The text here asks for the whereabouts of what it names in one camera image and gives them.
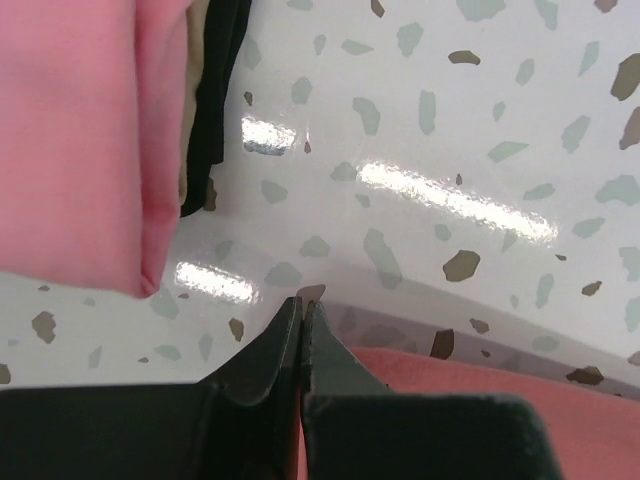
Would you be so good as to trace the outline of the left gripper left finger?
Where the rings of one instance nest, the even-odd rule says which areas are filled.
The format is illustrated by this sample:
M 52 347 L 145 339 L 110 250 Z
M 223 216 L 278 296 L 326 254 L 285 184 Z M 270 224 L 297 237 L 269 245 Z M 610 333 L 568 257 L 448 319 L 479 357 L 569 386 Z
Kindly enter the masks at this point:
M 293 479 L 302 306 L 187 384 L 6 389 L 5 479 Z

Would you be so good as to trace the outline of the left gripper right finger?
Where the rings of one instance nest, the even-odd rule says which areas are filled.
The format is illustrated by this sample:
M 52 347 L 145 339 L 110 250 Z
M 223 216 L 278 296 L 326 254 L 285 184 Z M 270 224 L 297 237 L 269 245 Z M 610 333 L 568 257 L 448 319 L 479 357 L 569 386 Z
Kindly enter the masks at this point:
M 311 479 L 560 479 L 542 419 L 504 394 L 404 394 L 333 334 L 303 323 L 301 421 Z

